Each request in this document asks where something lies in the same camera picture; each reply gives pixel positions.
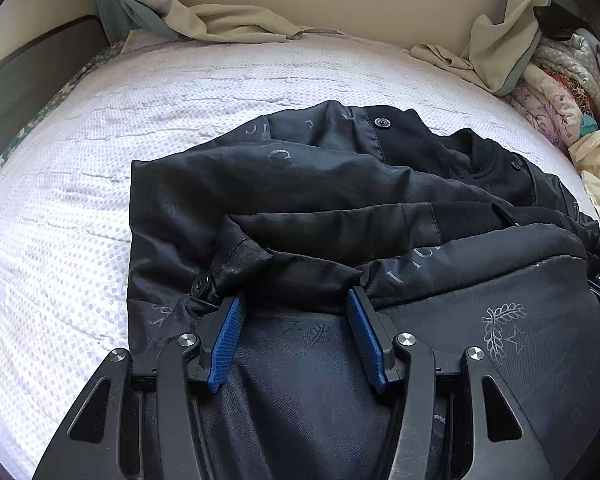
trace bed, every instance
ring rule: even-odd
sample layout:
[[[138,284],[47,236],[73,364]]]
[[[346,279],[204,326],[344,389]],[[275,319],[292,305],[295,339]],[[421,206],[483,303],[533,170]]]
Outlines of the bed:
[[[0,169],[0,461],[15,480],[31,478],[104,356],[127,346],[130,162],[325,100],[414,108],[439,135],[471,127],[596,215],[570,161],[513,108],[405,50],[335,32],[269,44],[133,32]]]

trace black jacket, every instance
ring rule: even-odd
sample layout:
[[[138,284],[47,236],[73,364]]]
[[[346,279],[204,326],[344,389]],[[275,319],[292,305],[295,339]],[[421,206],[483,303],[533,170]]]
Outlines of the black jacket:
[[[600,428],[598,225],[469,129],[337,102],[259,117],[135,161],[130,225],[133,353],[246,291],[229,380],[201,404],[218,479],[370,477],[391,408],[342,317],[355,285],[434,349],[485,348],[556,478]]]

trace blue gripper pad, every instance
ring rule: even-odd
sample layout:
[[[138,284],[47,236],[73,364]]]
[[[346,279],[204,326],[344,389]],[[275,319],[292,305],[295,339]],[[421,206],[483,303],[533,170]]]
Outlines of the blue gripper pad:
[[[231,307],[229,307],[229,312],[224,319],[224,324],[211,353],[211,369],[206,384],[212,393],[218,391],[218,388],[229,375],[229,368],[234,358],[235,347],[238,345],[245,313],[242,297],[236,296]]]
[[[353,289],[349,289],[347,293],[347,319],[365,369],[366,380],[378,393],[381,393],[388,384],[382,366],[382,351],[364,308]]]

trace black button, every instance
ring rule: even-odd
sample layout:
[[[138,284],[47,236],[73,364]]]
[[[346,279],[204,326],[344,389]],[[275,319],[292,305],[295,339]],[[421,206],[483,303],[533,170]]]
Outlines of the black button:
[[[193,285],[191,285],[191,295],[194,298],[199,298],[202,296],[209,286],[209,273],[201,272],[195,280],[193,280]]]
[[[391,126],[391,121],[389,119],[385,119],[384,117],[378,117],[374,123],[378,128],[383,129],[387,129],[389,126]]]

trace mattress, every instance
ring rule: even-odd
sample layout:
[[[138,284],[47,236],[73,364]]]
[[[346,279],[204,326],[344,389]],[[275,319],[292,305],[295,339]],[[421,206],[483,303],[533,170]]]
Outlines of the mattress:
[[[470,127],[560,176],[596,216],[570,161],[513,108],[406,51],[326,32],[269,44],[137,34],[0,170],[0,460],[16,480],[32,477],[107,352],[126,346],[130,162],[330,99],[414,108],[440,135]]]

